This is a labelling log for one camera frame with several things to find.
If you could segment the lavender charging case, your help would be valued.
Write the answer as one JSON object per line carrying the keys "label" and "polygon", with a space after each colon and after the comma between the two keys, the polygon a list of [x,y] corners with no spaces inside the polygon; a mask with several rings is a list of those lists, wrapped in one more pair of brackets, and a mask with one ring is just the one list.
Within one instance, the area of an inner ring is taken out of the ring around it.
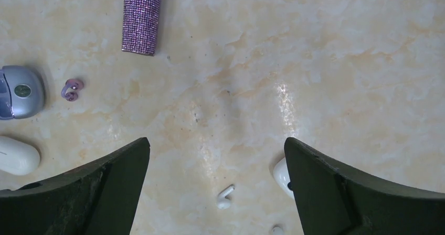
{"label": "lavender charging case", "polygon": [[35,71],[15,65],[1,68],[1,120],[30,118],[44,103],[44,85]]}

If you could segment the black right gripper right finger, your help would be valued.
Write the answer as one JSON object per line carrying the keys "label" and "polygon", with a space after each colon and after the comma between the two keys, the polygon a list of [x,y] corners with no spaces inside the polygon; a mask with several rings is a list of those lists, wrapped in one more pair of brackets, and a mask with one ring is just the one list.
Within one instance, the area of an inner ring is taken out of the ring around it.
{"label": "black right gripper right finger", "polygon": [[284,144],[305,234],[444,234],[444,194],[401,185],[296,138]]}

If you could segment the white oval charging case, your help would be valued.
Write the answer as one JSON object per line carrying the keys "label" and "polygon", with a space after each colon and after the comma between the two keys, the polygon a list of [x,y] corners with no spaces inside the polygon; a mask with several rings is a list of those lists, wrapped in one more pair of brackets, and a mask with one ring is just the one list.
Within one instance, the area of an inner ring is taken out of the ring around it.
{"label": "white oval charging case", "polygon": [[27,175],[40,164],[40,153],[33,146],[1,136],[1,170],[13,175]]}

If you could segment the white open earbud case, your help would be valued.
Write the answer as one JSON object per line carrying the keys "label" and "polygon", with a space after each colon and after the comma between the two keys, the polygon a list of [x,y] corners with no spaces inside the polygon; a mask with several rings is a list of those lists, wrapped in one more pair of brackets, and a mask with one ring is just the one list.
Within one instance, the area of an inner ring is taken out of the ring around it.
{"label": "white open earbud case", "polygon": [[286,159],[280,160],[273,168],[273,178],[280,188],[292,199],[294,199],[293,189],[290,182]]}

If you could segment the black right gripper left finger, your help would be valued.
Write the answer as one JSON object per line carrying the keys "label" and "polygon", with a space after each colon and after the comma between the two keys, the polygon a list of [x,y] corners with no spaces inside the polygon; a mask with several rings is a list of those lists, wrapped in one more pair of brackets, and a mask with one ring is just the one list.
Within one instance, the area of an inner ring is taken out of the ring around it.
{"label": "black right gripper left finger", "polygon": [[132,143],[65,173],[1,191],[1,234],[129,234],[150,160]]}

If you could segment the purple glitter microphone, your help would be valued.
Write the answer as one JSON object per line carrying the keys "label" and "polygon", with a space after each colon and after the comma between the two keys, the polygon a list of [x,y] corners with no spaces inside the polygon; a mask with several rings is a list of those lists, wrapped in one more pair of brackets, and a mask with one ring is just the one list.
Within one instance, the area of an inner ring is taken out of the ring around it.
{"label": "purple glitter microphone", "polygon": [[155,54],[160,5],[161,0],[123,0],[122,51]]}

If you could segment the white stem earbud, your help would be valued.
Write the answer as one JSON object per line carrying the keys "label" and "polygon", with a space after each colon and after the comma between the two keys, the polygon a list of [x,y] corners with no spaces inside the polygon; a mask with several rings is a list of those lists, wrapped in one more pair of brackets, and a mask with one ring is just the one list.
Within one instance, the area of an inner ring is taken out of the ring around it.
{"label": "white stem earbud", "polygon": [[231,206],[231,200],[228,196],[235,190],[235,186],[229,185],[217,196],[216,206],[218,209],[227,209]]}
{"label": "white stem earbud", "polygon": [[284,230],[280,226],[274,226],[271,229],[272,235],[284,235]]}

